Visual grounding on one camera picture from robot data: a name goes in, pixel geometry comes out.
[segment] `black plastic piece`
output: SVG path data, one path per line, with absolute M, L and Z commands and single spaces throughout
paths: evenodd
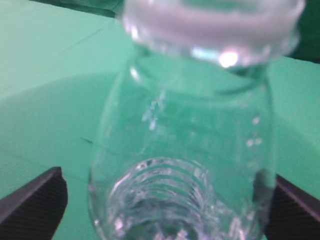
M 265 235 L 268 240 L 320 240 L 320 201 L 278 175 Z
M 76 11 L 85 12 L 85 13 L 89 13 L 89 14 L 100 15 L 100 16 L 109 17 L 109 18 L 114 18 L 116 15 L 112 10 L 104 9 L 100 6 L 92 7 L 92 6 L 82 5 L 81 4 L 82 2 L 80 2 L 80 3 L 65 3 L 61 0 L 31 0 L 31 1 L 42 3 L 42 4 L 54 5 L 57 7 L 76 10 Z
M 0 240 L 51 240 L 67 203 L 61 168 L 53 167 L 0 200 Z

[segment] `glass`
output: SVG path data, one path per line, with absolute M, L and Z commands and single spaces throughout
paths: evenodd
M 106 101 L 89 177 L 103 240 L 262 237 L 275 186 L 267 66 L 297 43 L 303 2 L 283 5 L 295 16 L 285 32 L 270 27 L 269 14 L 288 12 L 229 2 L 212 1 L 211 10 L 193 1 L 126 3 L 136 51 Z M 266 15 L 252 10 L 262 3 Z M 197 17 L 184 22 L 186 13 Z M 218 14 L 227 17 L 212 22 Z M 260 21 L 247 29 L 248 19 Z M 269 34 L 259 30 L 267 26 Z

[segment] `green background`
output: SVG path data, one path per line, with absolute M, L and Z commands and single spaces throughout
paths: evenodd
M 0 31 L 0 197 L 61 166 L 69 203 L 54 239 L 93 240 L 90 141 L 131 41 L 113 18 L 27 0 L 0 0 Z M 320 199 L 320 66 L 282 57 L 269 73 L 277 171 Z

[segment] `clear glass bottle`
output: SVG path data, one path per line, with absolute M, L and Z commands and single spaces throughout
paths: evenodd
M 297 44 L 303 7 L 126 2 L 136 51 L 106 101 L 89 178 L 102 239 L 261 238 L 275 186 L 266 69 Z

